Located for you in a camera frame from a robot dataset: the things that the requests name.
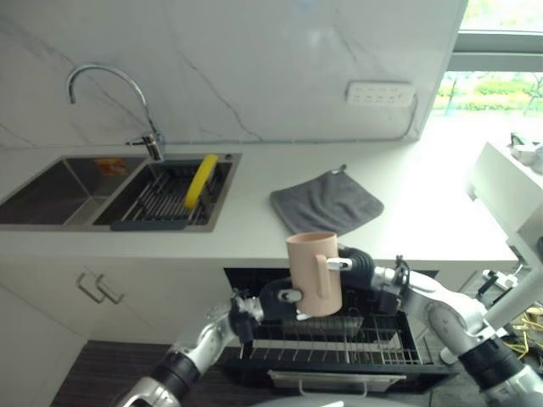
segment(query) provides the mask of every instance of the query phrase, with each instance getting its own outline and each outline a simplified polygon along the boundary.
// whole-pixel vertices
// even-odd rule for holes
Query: countertop
[[[429,126],[420,142],[168,145],[168,153],[241,153],[211,233],[0,231],[0,257],[286,259],[288,229],[270,192],[347,164],[347,173],[384,203],[384,212],[339,241],[375,259],[512,261],[494,219],[465,193],[483,137]],[[104,146],[0,151],[0,199],[61,155],[144,153]]]

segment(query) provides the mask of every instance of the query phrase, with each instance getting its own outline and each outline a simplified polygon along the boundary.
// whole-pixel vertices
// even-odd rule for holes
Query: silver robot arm
[[[117,406],[144,402],[152,407],[181,407],[182,397],[219,359],[224,348],[235,338],[251,340],[253,329],[263,318],[259,299],[242,299],[234,294],[230,304],[218,305],[201,321],[183,329],[164,359]]]
[[[374,267],[372,259],[359,250],[346,250],[346,259],[331,259],[329,266],[344,270],[342,274],[348,276],[344,280],[361,282],[358,287],[382,293],[383,311],[402,310],[428,326],[462,362],[488,405],[543,405],[543,381],[496,335],[479,301],[410,271],[402,258],[397,259],[395,269],[387,269]]]
[[[479,301],[410,271],[402,258],[389,269],[375,267],[371,257],[360,250],[342,248],[339,255],[327,262],[330,270],[342,271],[342,284],[377,293],[385,313],[402,310],[426,324],[462,362],[490,406],[543,405],[543,381],[496,336]],[[117,406],[143,401],[152,407],[180,407],[182,397],[229,342],[236,337],[242,343],[252,340],[252,331],[265,314],[267,319],[293,319],[293,302],[300,294],[285,280],[268,284],[258,298],[242,299],[234,294],[229,305],[213,309],[201,322],[184,329],[160,364]]]

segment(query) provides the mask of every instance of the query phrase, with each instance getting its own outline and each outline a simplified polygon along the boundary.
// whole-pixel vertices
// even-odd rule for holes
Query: electrical outlet
[[[404,108],[415,95],[411,83],[351,82],[347,87],[347,103],[353,106]]]

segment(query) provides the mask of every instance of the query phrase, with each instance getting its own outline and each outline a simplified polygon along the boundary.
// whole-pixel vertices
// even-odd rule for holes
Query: faucet
[[[136,93],[137,98],[142,104],[143,111],[145,112],[145,117],[147,118],[149,127],[151,127],[151,132],[149,134],[143,135],[141,137],[141,140],[139,141],[127,142],[126,144],[131,146],[144,145],[154,161],[164,161],[164,154],[159,145],[159,143],[162,142],[162,134],[154,123],[153,117],[151,116],[151,111],[149,110],[149,106],[147,105],[147,101],[145,100],[145,96],[143,95],[143,92],[137,85],[137,83],[122,70],[119,70],[113,66],[102,64],[83,64],[74,68],[70,72],[70,75],[66,80],[66,92],[68,93],[68,99],[70,100],[70,103],[76,103],[76,96],[74,95],[74,82],[76,81],[77,76],[86,70],[106,70],[114,75],[119,76],[123,81],[125,81],[126,83],[128,83],[128,85],[132,87],[132,89]]]

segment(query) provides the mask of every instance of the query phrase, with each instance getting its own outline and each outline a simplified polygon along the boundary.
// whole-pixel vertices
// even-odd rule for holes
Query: kitchen sink
[[[204,157],[63,157],[0,204],[0,229],[211,231],[240,154],[219,155],[189,210],[184,196]]]

